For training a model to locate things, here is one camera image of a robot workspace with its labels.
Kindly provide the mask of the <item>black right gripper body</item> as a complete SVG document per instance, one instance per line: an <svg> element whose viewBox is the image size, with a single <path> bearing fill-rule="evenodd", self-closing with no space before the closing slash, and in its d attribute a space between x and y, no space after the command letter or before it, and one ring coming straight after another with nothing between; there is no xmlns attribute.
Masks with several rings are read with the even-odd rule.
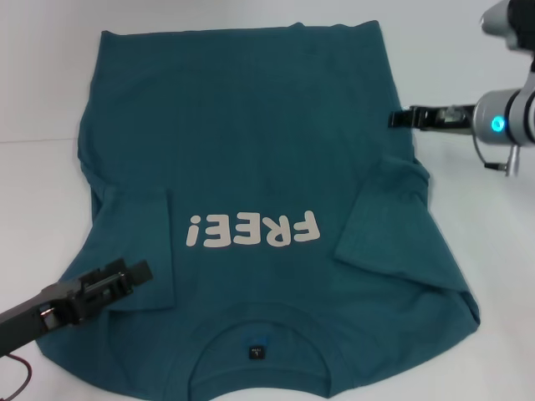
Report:
<svg viewBox="0 0 535 401"><path fill-rule="evenodd" d="M470 134L474 104L441 107L412 106L412 127L422 131Z"/></svg>

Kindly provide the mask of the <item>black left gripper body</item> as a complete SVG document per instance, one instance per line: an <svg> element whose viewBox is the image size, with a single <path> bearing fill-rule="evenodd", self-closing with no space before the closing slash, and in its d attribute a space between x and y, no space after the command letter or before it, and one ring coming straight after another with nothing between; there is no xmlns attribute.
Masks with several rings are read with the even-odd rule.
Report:
<svg viewBox="0 0 535 401"><path fill-rule="evenodd" d="M129 273L54 283L1 314L1 353L9 354L59 328L79 325L129 296L133 288Z"/></svg>

